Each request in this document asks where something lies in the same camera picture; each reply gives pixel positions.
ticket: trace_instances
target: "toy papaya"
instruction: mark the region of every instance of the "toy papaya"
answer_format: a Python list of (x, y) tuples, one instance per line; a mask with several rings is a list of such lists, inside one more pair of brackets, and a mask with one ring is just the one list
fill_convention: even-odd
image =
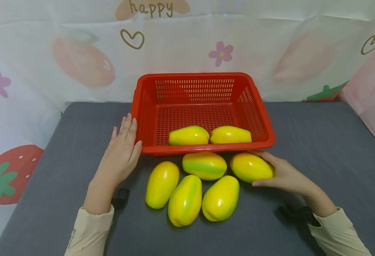
[(176, 227), (189, 226), (195, 221), (202, 204), (202, 182), (188, 175), (179, 183), (169, 199), (168, 217)]
[(234, 126), (221, 126), (211, 132), (212, 144), (252, 142), (252, 134)]
[(229, 175), (223, 176), (203, 196), (202, 212), (210, 221), (223, 221), (232, 215), (238, 199), (238, 180)]
[(179, 168), (172, 162), (156, 165), (149, 176), (145, 202), (153, 209), (161, 209), (168, 202), (179, 182)]
[(209, 133), (200, 126), (188, 126), (169, 133), (169, 145), (209, 144)]
[(263, 158), (250, 153), (240, 153), (230, 161), (234, 175), (242, 181), (252, 183), (261, 178), (273, 178), (274, 167)]
[(212, 152), (186, 154), (182, 159), (182, 167), (185, 172), (207, 181), (221, 178), (227, 170), (223, 157)]

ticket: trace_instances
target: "forearm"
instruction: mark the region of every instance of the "forearm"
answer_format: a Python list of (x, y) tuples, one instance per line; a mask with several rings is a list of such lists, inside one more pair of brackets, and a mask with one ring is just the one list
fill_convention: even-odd
[(102, 256), (112, 223), (113, 188), (92, 180), (83, 207), (78, 211), (65, 256)]
[(335, 204), (316, 184), (312, 184), (309, 194), (304, 195), (307, 206), (320, 217), (327, 217), (337, 211)]
[(320, 187), (314, 184), (304, 199), (321, 225), (309, 225), (311, 234), (327, 256), (371, 255), (344, 210), (337, 208)]
[(88, 186), (83, 208), (93, 215), (109, 212), (114, 190), (115, 188), (101, 181), (92, 180)]

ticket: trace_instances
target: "red plastic basket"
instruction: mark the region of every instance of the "red plastic basket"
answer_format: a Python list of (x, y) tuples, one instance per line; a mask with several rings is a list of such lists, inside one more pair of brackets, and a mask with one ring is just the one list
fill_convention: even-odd
[[(245, 73), (144, 75), (137, 82), (131, 113), (138, 121), (143, 154), (262, 149), (276, 141), (260, 94)], [(209, 133), (219, 126), (236, 126), (249, 130), (253, 141), (169, 146), (169, 132), (187, 126), (201, 126)]]

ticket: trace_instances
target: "gray mat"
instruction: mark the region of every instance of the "gray mat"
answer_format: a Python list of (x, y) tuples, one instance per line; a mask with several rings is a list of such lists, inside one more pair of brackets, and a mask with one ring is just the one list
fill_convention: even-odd
[[(268, 151), (290, 161), (343, 207), (375, 256), (373, 136), (345, 103), (266, 107), (277, 136)], [(129, 110), (124, 103), (69, 106), (0, 238), (0, 256), (63, 255), (112, 127)], [(144, 202), (149, 173), (164, 159), (143, 156), (121, 184), (131, 195), (115, 216), (106, 255), (323, 255), (306, 226), (297, 229), (275, 215), (284, 201), (298, 202), (297, 197), (243, 182), (227, 221), (210, 223), (200, 214), (189, 227), (173, 227), (166, 208), (152, 210)], [(167, 159), (181, 164), (180, 157)], [(204, 182), (203, 191), (211, 184)]]

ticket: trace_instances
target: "beige sleeve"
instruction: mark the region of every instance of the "beige sleeve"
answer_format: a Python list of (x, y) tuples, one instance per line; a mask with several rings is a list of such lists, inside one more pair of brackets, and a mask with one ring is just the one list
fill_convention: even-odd
[(113, 212), (112, 205), (109, 213), (101, 215), (92, 215), (79, 208), (65, 256), (102, 256)]
[(314, 217), (321, 227), (308, 227), (327, 256), (371, 256), (343, 209), (325, 218)]

